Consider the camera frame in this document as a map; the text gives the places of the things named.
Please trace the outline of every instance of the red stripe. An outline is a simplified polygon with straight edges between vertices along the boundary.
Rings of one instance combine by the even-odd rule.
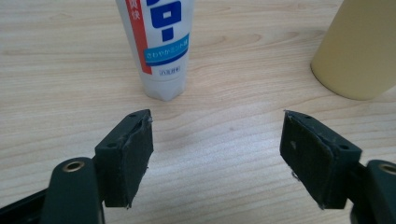
[[[125,0],[128,8],[129,19],[134,31],[134,41],[136,43],[137,53],[139,55],[140,65],[145,73],[151,74],[151,67],[146,65],[144,50],[148,48],[146,39],[145,22],[143,20],[142,6],[140,0],[136,0],[136,7],[132,4],[133,0]]]

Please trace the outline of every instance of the beige cylinder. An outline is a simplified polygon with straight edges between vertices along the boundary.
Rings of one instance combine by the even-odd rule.
[[[311,63],[329,90],[373,99],[396,84],[396,0],[345,0]]]

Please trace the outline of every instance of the table surface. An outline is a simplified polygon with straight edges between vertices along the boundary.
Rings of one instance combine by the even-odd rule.
[[[284,110],[396,162],[396,89],[354,101],[310,62],[340,0],[196,1],[187,89],[148,98],[114,1],[0,2],[0,206],[149,108],[154,153],[132,208],[106,223],[349,223],[320,210],[279,155]]]

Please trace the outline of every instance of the toothpaste tube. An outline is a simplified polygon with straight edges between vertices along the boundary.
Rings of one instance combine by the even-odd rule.
[[[170,101],[186,84],[193,0],[116,0],[147,96]]]

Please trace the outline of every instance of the wood grain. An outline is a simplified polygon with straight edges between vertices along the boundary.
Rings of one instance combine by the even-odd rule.
[[[278,151],[290,109],[361,147],[363,164],[396,162],[396,89],[348,100],[310,71],[340,4],[196,1],[187,89],[165,103],[142,91],[115,2],[1,1],[0,206],[149,108],[148,172],[106,223],[349,223],[351,204],[320,210]]]

